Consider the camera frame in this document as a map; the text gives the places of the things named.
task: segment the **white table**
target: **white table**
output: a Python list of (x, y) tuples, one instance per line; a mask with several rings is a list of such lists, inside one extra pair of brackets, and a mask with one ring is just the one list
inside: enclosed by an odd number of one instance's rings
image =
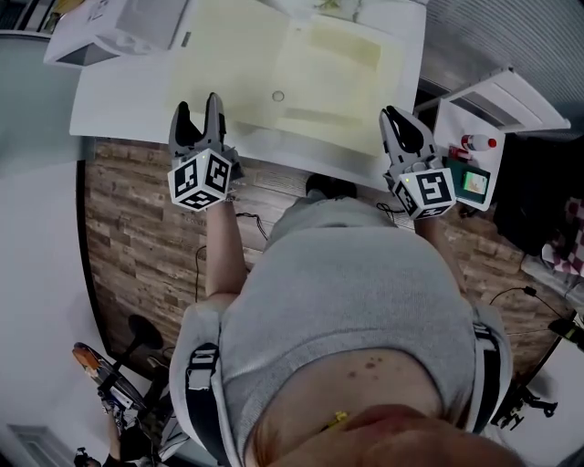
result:
[[(176, 37), (182, 39), (191, 23), (197, 0), (187, 5)], [(270, 0), (286, 10), (290, 0)], [(392, 104), (412, 111), (422, 63), (425, 29), (425, 6), (403, 0), (366, 2), (358, 22), (391, 34), (404, 44), (404, 67), (400, 85)], [(79, 79), (71, 117), (72, 135), (110, 137), (125, 140), (168, 142), (172, 112), (166, 108), (166, 97), (174, 69), (173, 50), (147, 57), (120, 57), (84, 69)], [(199, 117), (193, 117), (202, 125)], [(279, 130), (266, 130), (228, 122), (225, 142), (236, 146), (243, 157), (270, 161), (305, 171), (387, 191), (382, 174), (389, 159), (382, 154), (371, 157), (333, 144)]]
[(434, 127), (434, 140), (440, 148), (440, 153), (447, 153), (451, 145), (460, 148), (461, 138), (463, 135), (469, 134), (484, 134), (496, 139), (496, 148), (491, 150), (469, 151), (473, 156), (473, 159), (469, 163), (491, 174), (485, 201), (479, 203), (458, 198), (458, 201), (464, 204), (473, 206), (481, 211), (486, 211), (491, 205), (491, 199), (495, 191), (496, 178), (499, 174), (501, 158), (503, 157), (505, 133), (469, 111), (454, 105), (452, 102), (441, 100), (438, 108), (438, 116), (436, 117), (436, 125)]

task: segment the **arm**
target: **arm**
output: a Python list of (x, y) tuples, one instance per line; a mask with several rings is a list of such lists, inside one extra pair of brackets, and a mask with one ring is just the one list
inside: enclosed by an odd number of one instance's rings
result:
[(207, 211), (207, 299), (227, 300), (229, 305), (241, 292), (247, 278), (244, 247), (235, 209), (221, 202)]
[(113, 413), (108, 413), (108, 435), (109, 435), (109, 455), (116, 461), (121, 460), (120, 455), (120, 432), (113, 418)]
[(430, 244), (432, 244), (432, 246), (438, 250), (438, 253), (442, 256), (453, 273), (461, 295), (465, 296), (466, 284), (464, 283), (463, 272), (461, 271), (460, 265), (454, 257), (454, 252), (448, 244), (448, 240), (446, 240), (446, 237), (444, 236), (443, 229), (440, 226), (438, 219), (435, 217), (421, 219), (419, 221), (414, 221), (413, 225), (416, 233), (430, 242)]

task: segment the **cardboard sheet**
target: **cardboard sheet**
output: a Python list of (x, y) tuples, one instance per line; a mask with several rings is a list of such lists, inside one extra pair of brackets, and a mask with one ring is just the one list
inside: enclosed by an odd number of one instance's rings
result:
[(204, 113), (216, 92), (228, 119), (376, 156), (402, 62), (398, 40), (364, 26), (324, 16), (298, 25), (256, 0), (200, 0), (168, 104)]

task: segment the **black shoulder strap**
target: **black shoulder strap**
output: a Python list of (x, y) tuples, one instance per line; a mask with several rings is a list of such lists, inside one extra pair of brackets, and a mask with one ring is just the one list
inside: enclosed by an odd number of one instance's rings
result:
[(499, 399), (501, 386), (501, 354), (499, 344), (488, 327), (474, 326), (474, 335), (483, 343), (483, 355), (485, 361), (485, 379), (483, 385), (483, 397), (476, 416), (473, 433), (480, 433), (485, 429), (495, 413), (496, 403)]
[(211, 386), (211, 376), (219, 359), (219, 347), (202, 344), (191, 354), (186, 370), (186, 405), (191, 424), (204, 448), (219, 463), (230, 467), (219, 428), (217, 402)]

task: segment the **wood plank flooring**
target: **wood plank flooring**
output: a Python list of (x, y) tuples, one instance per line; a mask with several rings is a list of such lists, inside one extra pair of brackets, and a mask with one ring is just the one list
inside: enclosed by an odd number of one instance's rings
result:
[[(259, 161), (244, 160), (245, 179), (235, 192), (238, 213), (259, 214), (269, 233), (298, 196), (304, 195), (309, 173)], [(100, 140), (96, 159), (86, 165), (86, 226), (89, 261), (99, 312), (112, 349), (121, 352), (131, 342), (126, 321), (134, 313), (151, 320), (164, 337), (165, 357), (172, 354), (184, 309), (194, 302), (197, 249), (205, 244), (205, 216), (170, 202), (166, 147), (137, 141)], [(360, 198), (399, 208), (388, 194), (360, 187)], [(256, 220), (238, 219), (245, 260), (252, 267), (266, 241)], [(412, 222), (396, 215), (396, 223)], [(442, 219), (471, 291), (490, 301), (510, 287), (533, 286), (538, 295), (567, 316), (562, 297), (520, 270), (522, 252), (496, 233), (492, 213), (460, 219), (452, 209)], [(199, 297), (204, 297), (205, 254), (199, 261)], [(497, 298), (515, 352), (516, 371), (527, 373), (555, 340), (547, 324), (555, 315), (521, 291)], [(133, 362), (148, 371), (148, 349)]]

